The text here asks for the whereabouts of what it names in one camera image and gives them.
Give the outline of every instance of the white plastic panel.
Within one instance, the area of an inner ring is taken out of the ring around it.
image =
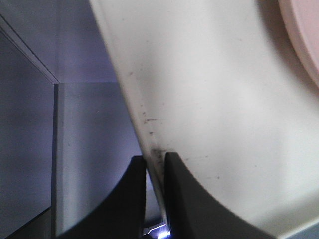
[[[176,151],[212,196],[279,238],[319,220],[319,91],[276,1],[91,5],[155,182]]]

